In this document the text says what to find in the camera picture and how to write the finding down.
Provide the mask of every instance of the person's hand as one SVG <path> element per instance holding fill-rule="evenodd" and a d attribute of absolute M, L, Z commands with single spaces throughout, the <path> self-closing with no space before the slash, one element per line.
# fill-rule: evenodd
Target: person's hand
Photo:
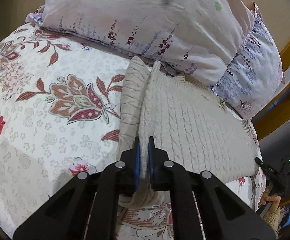
<path fill-rule="evenodd" d="M 258 203 L 258 207 L 260 207 L 261 205 L 266 205 L 266 201 L 272 202 L 272 205 L 270 206 L 269 210 L 266 212 L 266 214 L 272 214 L 277 211 L 278 205 L 281 201 L 281 197 L 276 194 L 272 196 L 269 196 L 268 194 L 269 194 L 269 188 L 266 187 L 261 197 L 261 201 Z"/>

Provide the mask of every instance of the knitted fabric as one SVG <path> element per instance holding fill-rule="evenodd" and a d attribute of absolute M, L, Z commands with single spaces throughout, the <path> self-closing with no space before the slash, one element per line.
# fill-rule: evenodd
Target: knitted fabric
<path fill-rule="evenodd" d="M 119 154 L 141 144 L 140 189 L 132 198 L 121 197 L 125 207 L 158 204 L 167 194 L 150 189 L 148 139 L 188 171 L 211 171 L 227 183 L 257 173 L 257 157 L 247 120 L 227 112 L 224 100 L 190 77 L 171 78 L 155 62 L 150 73 L 134 57 L 127 69 L 121 97 Z"/>

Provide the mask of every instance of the pillowcase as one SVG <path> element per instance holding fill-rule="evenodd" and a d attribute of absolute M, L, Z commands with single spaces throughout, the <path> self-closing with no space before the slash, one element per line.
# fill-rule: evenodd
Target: pillowcase
<path fill-rule="evenodd" d="M 224 74 L 254 20 L 240 0 L 231 2 L 45 0 L 42 26 L 168 62 L 209 85 Z"/>
<path fill-rule="evenodd" d="M 283 76 L 279 52 L 259 14 L 246 45 L 211 90 L 251 119 L 271 101 Z"/>

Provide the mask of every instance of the bed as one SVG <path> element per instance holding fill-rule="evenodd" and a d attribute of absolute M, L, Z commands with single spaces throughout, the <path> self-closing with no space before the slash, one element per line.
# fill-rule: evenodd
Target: bed
<path fill-rule="evenodd" d="M 0 42 L 0 227 L 10 238 L 78 172 L 99 172 L 116 160 L 129 60 L 33 22 Z M 87 87 L 94 98 L 87 98 Z M 100 102 L 97 116 L 73 120 L 92 99 Z M 260 170 L 227 186 L 255 210 L 265 176 Z M 119 207 L 116 239 L 173 239 L 171 204 Z"/>

